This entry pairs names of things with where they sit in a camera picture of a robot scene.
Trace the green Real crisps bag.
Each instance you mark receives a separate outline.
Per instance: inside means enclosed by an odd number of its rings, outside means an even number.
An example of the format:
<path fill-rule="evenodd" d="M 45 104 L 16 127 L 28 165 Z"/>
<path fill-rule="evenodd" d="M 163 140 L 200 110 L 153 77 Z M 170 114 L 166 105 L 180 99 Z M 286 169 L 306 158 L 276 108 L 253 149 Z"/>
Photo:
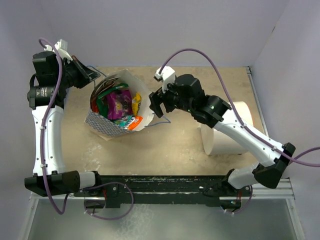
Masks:
<path fill-rule="evenodd" d="M 114 85 L 113 87 L 109 88 L 108 90 L 104 91 L 98 96 L 98 107 L 99 107 L 99 114 L 104 118 L 108 119 L 108 103 L 107 103 L 107 95 L 116 90 L 129 90 L 129 86 L 126 83 L 120 83 Z"/>

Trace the blue checkered paper bag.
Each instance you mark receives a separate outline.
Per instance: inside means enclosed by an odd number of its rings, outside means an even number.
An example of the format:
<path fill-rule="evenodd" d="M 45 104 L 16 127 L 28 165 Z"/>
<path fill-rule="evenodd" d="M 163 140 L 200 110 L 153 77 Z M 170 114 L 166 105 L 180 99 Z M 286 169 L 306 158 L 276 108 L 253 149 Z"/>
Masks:
<path fill-rule="evenodd" d="M 89 98 L 85 125 L 105 140 L 139 132 L 148 127 L 169 124 L 153 122 L 147 85 L 128 69 L 111 72 L 96 85 Z"/>

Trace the red Doritos bag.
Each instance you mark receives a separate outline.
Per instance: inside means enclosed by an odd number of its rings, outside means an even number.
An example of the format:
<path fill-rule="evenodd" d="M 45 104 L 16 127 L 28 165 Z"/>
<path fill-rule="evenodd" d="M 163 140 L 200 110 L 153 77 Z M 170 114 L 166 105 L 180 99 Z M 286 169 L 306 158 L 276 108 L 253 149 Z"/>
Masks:
<path fill-rule="evenodd" d="M 97 86 L 94 87 L 90 96 L 90 107 L 95 113 L 99 113 L 98 96 L 106 90 L 112 88 L 119 77 L 104 78 Z"/>

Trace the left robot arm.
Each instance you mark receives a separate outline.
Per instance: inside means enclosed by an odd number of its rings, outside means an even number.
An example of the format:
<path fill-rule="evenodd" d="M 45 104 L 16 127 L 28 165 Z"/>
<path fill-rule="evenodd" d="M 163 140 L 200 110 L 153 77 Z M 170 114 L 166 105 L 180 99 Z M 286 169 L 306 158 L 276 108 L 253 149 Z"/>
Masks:
<path fill-rule="evenodd" d="M 67 171 L 62 154 L 61 127 L 67 89 L 81 89 L 100 77 L 66 50 L 59 50 L 62 77 L 58 82 L 59 64 L 54 51 L 32 57 L 35 74 L 29 81 L 27 100 L 35 125 L 35 162 L 31 177 L 24 179 L 26 189 L 42 197 L 77 193 L 84 189 L 91 196 L 103 191 L 97 171 Z"/>

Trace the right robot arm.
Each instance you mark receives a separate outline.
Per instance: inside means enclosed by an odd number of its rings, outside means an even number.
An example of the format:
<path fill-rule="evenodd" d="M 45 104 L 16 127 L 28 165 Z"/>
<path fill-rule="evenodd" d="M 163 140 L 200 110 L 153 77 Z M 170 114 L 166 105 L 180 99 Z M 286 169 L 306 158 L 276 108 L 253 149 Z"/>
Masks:
<path fill-rule="evenodd" d="M 233 196 L 241 188 L 256 183 L 270 189 L 278 186 L 289 157 L 295 152 L 294 145 L 277 142 L 238 120 L 235 107 L 216 95 L 206 95 L 200 81 L 191 74 L 156 73 L 154 78 L 162 82 L 162 87 L 149 95 L 149 107 L 159 118 L 163 116 L 161 104 L 168 113 L 175 109 L 188 112 L 197 122 L 227 135 L 257 159 L 251 166 L 227 173 L 221 184 L 226 195 Z"/>

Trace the yellow M&M's bag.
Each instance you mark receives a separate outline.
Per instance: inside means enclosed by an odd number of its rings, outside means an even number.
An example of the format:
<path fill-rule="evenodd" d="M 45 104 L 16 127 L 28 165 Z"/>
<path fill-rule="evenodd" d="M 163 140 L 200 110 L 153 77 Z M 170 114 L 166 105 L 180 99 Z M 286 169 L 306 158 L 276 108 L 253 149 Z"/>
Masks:
<path fill-rule="evenodd" d="M 137 92 L 135 94 L 135 96 L 132 98 L 131 100 L 131 109 L 132 109 L 132 114 L 134 116 L 137 116 L 140 110 L 140 106 L 141 106 L 141 102 L 142 102 L 142 97 L 141 95 Z"/>

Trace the orange Fox's candy bag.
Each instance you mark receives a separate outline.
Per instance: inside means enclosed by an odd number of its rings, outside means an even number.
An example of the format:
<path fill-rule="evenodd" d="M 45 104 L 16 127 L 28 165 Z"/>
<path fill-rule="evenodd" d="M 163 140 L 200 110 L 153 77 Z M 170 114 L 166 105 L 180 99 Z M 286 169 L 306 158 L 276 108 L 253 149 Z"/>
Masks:
<path fill-rule="evenodd" d="M 143 120 L 142 116 L 130 116 L 125 122 L 123 128 L 128 131 L 134 130 Z"/>

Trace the purple candy bag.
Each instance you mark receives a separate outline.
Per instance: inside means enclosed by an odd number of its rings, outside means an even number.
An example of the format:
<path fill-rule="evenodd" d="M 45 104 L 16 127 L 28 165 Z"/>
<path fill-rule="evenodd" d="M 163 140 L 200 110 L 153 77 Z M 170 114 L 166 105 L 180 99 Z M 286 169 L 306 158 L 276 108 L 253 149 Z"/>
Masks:
<path fill-rule="evenodd" d="M 106 95 L 108 104 L 107 118 L 109 120 L 121 119 L 132 115 L 132 96 L 129 90 L 115 90 Z"/>

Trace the teal Fox's candy bag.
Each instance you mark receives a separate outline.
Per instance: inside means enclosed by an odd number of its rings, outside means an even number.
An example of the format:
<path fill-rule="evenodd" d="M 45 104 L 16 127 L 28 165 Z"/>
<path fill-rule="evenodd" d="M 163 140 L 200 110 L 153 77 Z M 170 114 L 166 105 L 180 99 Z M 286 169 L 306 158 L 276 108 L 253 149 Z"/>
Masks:
<path fill-rule="evenodd" d="M 134 119 L 135 117 L 133 115 L 125 115 L 124 117 L 115 119 L 112 122 L 121 128 L 127 128 Z"/>

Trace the white cylindrical container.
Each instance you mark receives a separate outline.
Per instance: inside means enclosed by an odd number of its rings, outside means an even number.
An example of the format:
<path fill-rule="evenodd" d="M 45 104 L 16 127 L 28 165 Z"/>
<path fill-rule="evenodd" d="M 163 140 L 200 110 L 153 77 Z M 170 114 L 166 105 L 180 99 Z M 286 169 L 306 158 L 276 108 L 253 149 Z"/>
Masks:
<path fill-rule="evenodd" d="M 253 126 L 253 117 L 248 105 L 244 101 L 236 101 L 234 106 L 242 120 L 247 125 Z M 229 124 L 228 127 L 226 126 L 226 124 L 217 124 L 216 127 L 222 127 L 222 131 L 219 131 L 205 124 L 200 125 L 203 149 L 208 156 L 221 154 L 241 155 L 248 152 L 245 147 L 232 138 L 235 133 L 239 135 L 238 126 L 235 126 L 237 131 L 232 131 L 232 129 L 235 129 L 232 124 Z"/>

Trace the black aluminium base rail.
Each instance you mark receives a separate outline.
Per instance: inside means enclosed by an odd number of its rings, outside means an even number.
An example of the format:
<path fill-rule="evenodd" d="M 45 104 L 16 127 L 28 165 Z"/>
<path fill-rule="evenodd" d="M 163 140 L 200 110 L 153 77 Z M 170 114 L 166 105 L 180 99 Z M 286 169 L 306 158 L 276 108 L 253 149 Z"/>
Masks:
<path fill-rule="evenodd" d="M 80 187 L 74 173 L 62 173 L 48 178 L 53 199 L 69 197 L 92 200 L 106 208 L 122 204 L 206 205 L 238 210 L 249 199 L 292 200 L 294 193 L 288 179 L 281 180 L 275 189 L 254 184 L 233 190 L 222 187 L 223 175 L 100 175 L 95 189 Z"/>

